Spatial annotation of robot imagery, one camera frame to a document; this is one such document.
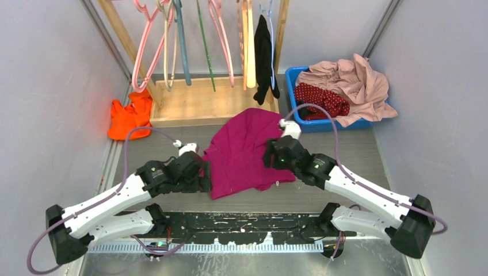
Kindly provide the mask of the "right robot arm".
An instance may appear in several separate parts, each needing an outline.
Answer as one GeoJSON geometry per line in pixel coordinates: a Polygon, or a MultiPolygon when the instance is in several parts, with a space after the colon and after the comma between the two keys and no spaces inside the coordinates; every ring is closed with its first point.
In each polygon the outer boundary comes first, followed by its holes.
{"type": "Polygon", "coordinates": [[[290,135],[269,139],[263,161],[267,168],[288,170],[306,185],[339,194],[366,208],[359,211],[327,203],[319,216],[320,230],[326,236],[359,232],[389,242],[408,257],[423,257],[436,226],[428,198],[420,194],[410,198],[386,190],[327,155],[309,153],[290,135]]]}

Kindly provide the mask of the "black skirt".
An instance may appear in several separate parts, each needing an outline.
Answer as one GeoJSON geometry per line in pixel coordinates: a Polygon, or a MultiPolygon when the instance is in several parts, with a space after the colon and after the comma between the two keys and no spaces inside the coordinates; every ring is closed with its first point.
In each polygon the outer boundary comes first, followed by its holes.
{"type": "Polygon", "coordinates": [[[255,64],[256,64],[256,82],[257,91],[253,95],[253,99],[257,101],[259,105],[262,105],[265,101],[265,97],[268,89],[272,88],[272,95],[276,98],[280,98],[280,90],[277,80],[272,87],[272,43],[271,36],[268,30],[266,19],[263,15],[260,15],[258,25],[254,33],[254,51],[255,51],[255,64]]]}

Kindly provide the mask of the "magenta skirt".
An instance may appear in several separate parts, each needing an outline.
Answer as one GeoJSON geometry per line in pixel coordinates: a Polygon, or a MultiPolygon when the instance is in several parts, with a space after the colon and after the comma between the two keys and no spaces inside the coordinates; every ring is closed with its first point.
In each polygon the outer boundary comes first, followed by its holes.
{"type": "Polygon", "coordinates": [[[295,181],[293,173],[266,168],[262,159],[268,140],[281,136],[280,119],[278,113],[249,108],[217,131],[203,155],[210,165],[212,200],[248,189],[265,191],[276,182],[295,181]]]}

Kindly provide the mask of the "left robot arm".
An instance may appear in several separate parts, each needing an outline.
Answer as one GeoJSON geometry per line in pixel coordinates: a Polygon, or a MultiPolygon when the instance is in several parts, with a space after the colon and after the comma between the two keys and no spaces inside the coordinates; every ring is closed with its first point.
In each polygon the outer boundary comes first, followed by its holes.
{"type": "Polygon", "coordinates": [[[132,235],[161,237],[168,219],[158,204],[121,212],[161,194],[209,193],[210,163],[193,151],[167,162],[150,160],[111,189],[78,205],[53,205],[45,211],[55,262],[70,263],[104,242],[132,235]]]}

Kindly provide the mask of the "light blue hanger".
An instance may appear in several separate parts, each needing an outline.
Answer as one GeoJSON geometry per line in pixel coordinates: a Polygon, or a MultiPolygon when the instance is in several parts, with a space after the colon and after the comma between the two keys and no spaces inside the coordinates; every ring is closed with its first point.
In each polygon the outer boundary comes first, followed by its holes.
{"type": "Polygon", "coordinates": [[[275,88],[276,77],[275,77],[275,68],[274,68],[274,54],[275,54],[275,43],[274,43],[274,30],[273,30],[273,22],[272,22],[272,10],[273,10],[273,0],[269,1],[268,8],[264,8],[262,4],[260,4],[260,12],[265,14],[268,19],[268,27],[269,27],[269,34],[270,34],[270,69],[271,69],[271,76],[270,76],[270,86],[272,89],[275,88]]]}

